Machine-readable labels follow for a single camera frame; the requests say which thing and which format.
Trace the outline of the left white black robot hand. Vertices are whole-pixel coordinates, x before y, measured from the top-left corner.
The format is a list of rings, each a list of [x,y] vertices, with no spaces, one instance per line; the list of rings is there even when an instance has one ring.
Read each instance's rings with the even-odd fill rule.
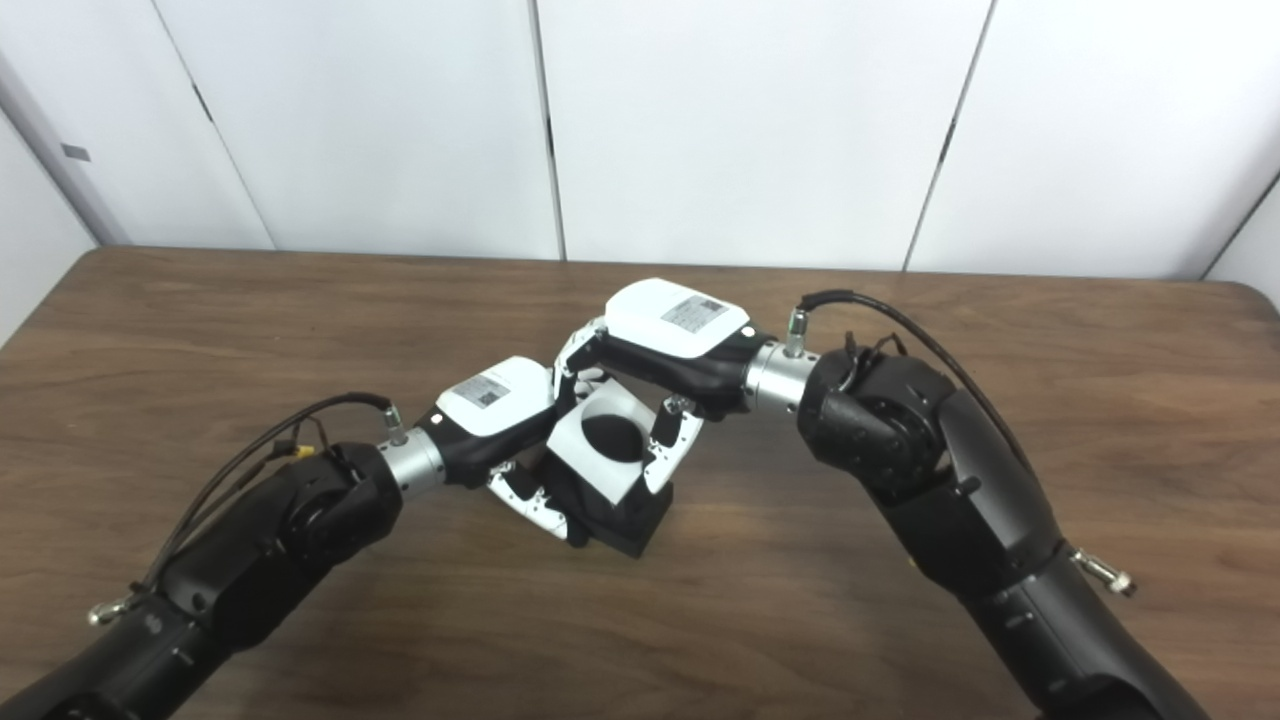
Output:
[[[520,461],[545,447],[558,419],[550,370],[512,356],[444,391],[415,429],[443,483],[485,488],[524,520],[581,548],[590,541],[585,525]]]

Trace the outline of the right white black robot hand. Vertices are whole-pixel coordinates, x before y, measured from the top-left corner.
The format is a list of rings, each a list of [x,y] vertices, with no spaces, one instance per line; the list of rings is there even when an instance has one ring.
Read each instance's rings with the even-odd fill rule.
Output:
[[[584,375],[595,366],[669,395],[652,419],[641,466],[627,486],[620,483],[620,473],[584,451],[573,450],[566,459],[612,502],[637,482],[658,495],[701,425],[762,407],[763,391],[782,374],[782,365],[776,337],[759,331],[742,307],[662,278],[628,284],[557,355],[550,372],[556,406],[567,411],[570,401],[588,391]]]

